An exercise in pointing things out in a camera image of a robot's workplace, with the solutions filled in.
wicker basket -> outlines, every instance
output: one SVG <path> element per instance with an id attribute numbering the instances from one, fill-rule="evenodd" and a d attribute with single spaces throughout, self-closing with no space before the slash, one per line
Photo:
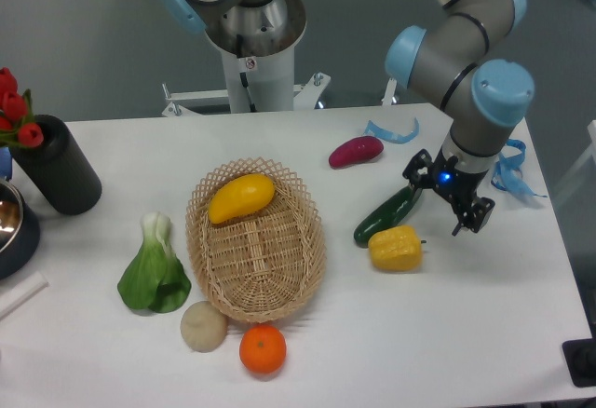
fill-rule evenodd
<path id="1" fill-rule="evenodd" d="M 273 180 L 273 201 L 254 214 L 212 224 L 207 208 L 213 195 L 248 173 Z M 262 158 L 222 165 L 201 180 L 188 203 L 186 242 L 202 292 L 233 320 L 290 315 L 314 294 L 325 271 L 320 217 L 305 185 L 294 172 Z"/>

red tulip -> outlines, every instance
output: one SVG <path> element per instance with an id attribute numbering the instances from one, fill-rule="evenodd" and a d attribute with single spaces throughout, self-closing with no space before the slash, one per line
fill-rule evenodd
<path id="1" fill-rule="evenodd" d="M 26 147 L 37 147 L 44 141 L 44 134 L 41 128 L 34 122 L 24 124 L 17 133 L 19 143 Z"/>
<path id="2" fill-rule="evenodd" d="M 2 68 L 0 70 L 0 96 L 8 91 L 16 93 L 18 89 L 19 85 L 15 76 L 8 68 Z"/>
<path id="3" fill-rule="evenodd" d="M 4 93 L 2 98 L 2 110 L 4 110 L 4 116 L 12 122 L 19 121 L 23 116 L 27 115 L 27 102 L 21 97 L 21 95 L 9 91 Z"/>
<path id="4" fill-rule="evenodd" d="M 11 131 L 12 124 L 10 123 L 10 121 L 8 119 L 0 116 L 0 131 L 2 131 L 2 130 L 3 131 Z"/>

purple sweet potato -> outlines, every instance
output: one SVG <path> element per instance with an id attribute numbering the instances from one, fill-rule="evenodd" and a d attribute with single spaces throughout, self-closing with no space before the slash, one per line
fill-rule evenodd
<path id="1" fill-rule="evenodd" d="M 370 161 L 383 152 L 383 143 L 374 136 L 358 136 L 336 148 L 329 156 L 334 169 Z"/>

fake vegetable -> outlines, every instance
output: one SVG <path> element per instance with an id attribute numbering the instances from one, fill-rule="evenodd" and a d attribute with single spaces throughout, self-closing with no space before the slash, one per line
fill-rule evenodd
<path id="1" fill-rule="evenodd" d="M 354 230 L 354 240 L 360 247 L 366 247 L 369 239 L 380 231 L 397 226 L 412 210 L 422 190 L 416 192 L 408 185 L 379 206 Z"/>
<path id="2" fill-rule="evenodd" d="M 254 326 L 242 337 L 240 360 L 253 373 L 271 374 L 286 360 L 286 339 L 269 324 Z"/>
<path id="3" fill-rule="evenodd" d="M 141 226 L 142 245 L 118 282 L 118 292 L 133 310 L 172 312 L 186 301 L 191 283 L 169 243 L 171 221 L 151 212 L 141 218 Z"/>
<path id="4" fill-rule="evenodd" d="M 396 226 L 371 237 L 369 254 L 377 268 L 409 271 L 422 262 L 422 245 L 411 226 Z"/>
<path id="5" fill-rule="evenodd" d="M 227 317 L 208 301 L 194 303 L 180 321 L 184 342 L 197 352 L 211 352 L 227 335 Z"/>
<path id="6" fill-rule="evenodd" d="M 329 156 L 329 165 L 344 168 L 370 161 L 383 152 L 383 143 L 374 136 L 359 136 L 337 147 Z"/>
<path id="7" fill-rule="evenodd" d="M 276 187 L 262 173 L 250 173 L 232 180 L 218 190 L 207 208 L 212 224 L 257 212 L 271 203 Z"/>

yellow squash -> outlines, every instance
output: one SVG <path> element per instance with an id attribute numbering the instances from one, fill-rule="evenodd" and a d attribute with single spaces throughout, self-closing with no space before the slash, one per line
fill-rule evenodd
<path id="1" fill-rule="evenodd" d="M 271 203 L 276 187 L 261 173 L 242 175 L 222 186 L 215 193 L 207 214 L 213 224 L 257 212 Z"/>
<path id="2" fill-rule="evenodd" d="M 371 237 L 369 254 L 372 264 L 377 268 L 409 271 L 422 262 L 422 245 L 411 226 L 396 226 Z"/>

